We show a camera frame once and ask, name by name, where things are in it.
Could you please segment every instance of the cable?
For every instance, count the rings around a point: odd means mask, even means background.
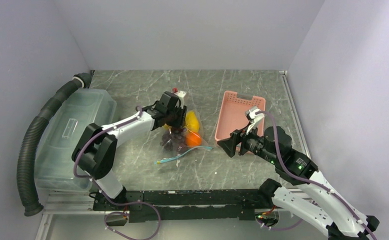
[[[169,157],[169,158],[164,158],[162,160],[156,161],[155,164],[164,164],[164,163],[168,163],[168,162],[177,160],[177,159],[181,158],[182,156],[186,155],[188,152],[190,152],[190,151],[192,151],[194,149],[199,149],[199,148],[203,148],[203,149],[206,149],[208,151],[210,151],[212,149],[211,146],[194,146],[194,147],[190,148],[189,150],[183,152],[180,155]]]
[[[276,207],[277,207],[276,205],[272,206],[271,210],[263,212],[262,215],[269,215],[269,214],[271,214],[274,211],[274,209],[276,209]]]
[[[99,201],[100,198],[96,197],[96,193],[97,193],[97,192],[95,192],[95,191],[90,192],[90,193],[88,194],[88,196],[89,196],[90,198],[94,199],[94,200]]]
[[[128,205],[124,207],[124,210],[122,211],[122,213],[125,214],[127,210],[128,210]]]
[[[291,225],[291,226],[288,226],[288,227],[282,227],[282,228],[275,228],[275,227],[271,227],[271,226],[269,226],[268,227],[268,230],[270,230],[270,231],[287,231],[287,230],[292,230],[292,229],[294,229],[294,228],[296,228],[297,226],[299,226],[302,222],[303,222],[304,220],[302,220],[302,218],[301,219],[299,219],[299,221],[297,221],[295,224],[293,224],[293,225]],[[261,225],[261,227],[262,227],[262,223],[257,219],[256,220],[256,222],[259,224],[259,225]]]
[[[151,108],[151,107],[155,106],[158,102],[159,102],[159,100],[156,100],[152,105],[145,106],[144,109]]]
[[[274,118],[274,116],[267,112],[267,111],[258,111],[256,112],[256,115],[258,114],[265,114],[267,115],[271,121],[272,121],[272,128],[274,130],[274,143],[275,143],[275,151],[277,153],[277,158],[278,158],[278,161],[281,165],[281,167],[283,168],[284,172],[289,175],[290,177],[296,179],[296,180],[299,180],[299,181],[302,181],[304,183],[308,183],[308,184],[314,184],[322,189],[324,189],[326,192],[331,192],[331,189],[326,187],[325,185],[319,183],[319,182],[316,182],[316,181],[313,181],[313,180],[309,180],[309,179],[306,179],[306,178],[303,178],[303,177],[299,177],[299,176],[296,176],[294,175],[293,173],[291,173],[287,167],[285,166],[285,163],[283,161],[283,158],[282,158],[282,154],[280,153],[280,146],[279,146],[279,137],[277,135],[277,124],[276,124],[276,119]],[[360,217],[357,215],[357,213],[349,206],[349,204],[343,200],[343,198],[341,196],[339,196],[338,194],[336,193],[331,193],[331,195],[333,195],[337,200],[339,200],[339,202],[341,202],[345,207],[346,209],[353,215],[353,217],[359,221],[361,220]],[[376,236],[374,235],[374,233],[367,227],[367,225],[365,225],[365,223],[362,223],[361,224],[364,229],[369,233],[369,235],[372,237],[373,240],[377,240]]]
[[[117,124],[115,126],[111,126],[107,129],[104,129],[102,130],[101,132],[99,132],[98,134],[94,135],[92,138],[90,138],[90,140],[88,140],[85,145],[81,148],[81,150],[79,151],[77,157],[75,158],[75,164],[74,164],[74,167],[73,167],[73,173],[74,173],[74,176],[77,177],[77,178],[90,178],[90,180],[93,182],[93,184],[99,189],[99,192],[101,192],[103,194],[103,196],[105,197],[106,200],[108,200],[108,202],[110,202],[111,204],[115,205],[115,206],[129,206],[129,205],[136,205],[136,204],[143,204],[143,205],[147,205],[149,207],[151,207],[157,214],[157,218],[158,218],[158,223],[157,223],[157,228],[156,228],[156,231],[150,236],[150,237],[147,237],[147,238],[144,238],[144,239],[135,239],[135,238],[132,238],[132,237],[129,237],[115,229],[113,229],[112,227],[108,226],[107,224],[107,219],[110,215],[122,215],[122,216],[127,216],[128,217],[128,214],[124,213],[124,212],[120,212],[120,211],[114,211],[114,212],[111,212],[109,213],[108,215],[106,215],[104,217],[104,224],[105,224],[105,229],[108,229],[128,240],[150,240],[152,239],[154,236],[156,236],[156,234],[158,234],[159,232],[159,229],[161,227],[161,215],[159,214],[159,211],[156,209],[155,206],[153,206],[152,204],[150,203],[147,203],[147,202],[144,202],[144,201],[133,201],[133,202],[126,202],[126,203],[117,203],[117,202],[114,202],[112,201],[112,199],[109,198],[109,196],[105,193],[105,191],[102,190],[102,188],[96,183],[96,180],[92,178],[92,176],[90,175],[79,175],[77,174],[77,167],[78,167],[78,163],[80,162],[80,159],[81,157],[83,156],[84,152],[86,151],[86,149],[90,146],[90,144],[92,144],[99,136],[113,130],[113,129],[116,129],[116,128],[120,128],[124,125],[127,125],[127,124],[130,124],[134,121],[136,121],[137,119],[139,119],[139,117],[142,115],[143,113],[143,109],[142,107],[140,106],[137,106],[136,109],[138,110],[138,114],[137,116],[129,119],[128,121],[125,121],[125,122],[122,122],[120,124]]]

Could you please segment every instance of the floor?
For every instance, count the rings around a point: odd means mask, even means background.
[[[266,110],[302,150],[291,105],[279,72],[275,70],[129,70],[95,71],[91,88],[105,89],[117,102],[119,119],[147,106],[172,88],[186,91],[185,104],[195,110],[203,127],[203,138],[211,151],[197,149],[163,164],[162,129],[141,134],[120,146],[113,171],[128,190],[256,189],[267,178],[289,185],[274,167],[251,154],[229,158],[215,143],[220,107],[226,90],[266,99]],[[265,119],[265,127],[270,122]]]
[[[124,240],[122,236],[105,230],[102,215],[58,215],[51,222],[48,240]],[[296,223],[299,218],[290,217],[287,211],[280,216],[276,228]],[[144,239],[155,232],[157,221],[129,223],[116,230],[136,239]],[[269,231],[255,221],[238,219],[203,219],[163,221],[153,240],[326,240],[327,238],[307,222],[287,231]]]

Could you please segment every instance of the transparent plastic box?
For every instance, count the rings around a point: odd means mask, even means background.
[[[87,192],[92,183],[73,174],[72,153],[87,125],[112,123],[117,103],[106,90],[79,89],[60,107],[41,138],[34,178],[39,188]]]

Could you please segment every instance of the orange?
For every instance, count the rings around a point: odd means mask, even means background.
[[[202,138],[201,138],[201,136],[199,135],[199,133],[189,131],[189,132],[185,135],[185,143],[186,143],[187,146],[189,146],[189,147],[200,146],[200,145],[202,144]]]

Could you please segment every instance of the yellow fruit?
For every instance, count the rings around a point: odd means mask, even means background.
[[[195,112],[189,111],[185,114],[185,127],[189,130],[189,132],[199,132],[200,125]]]

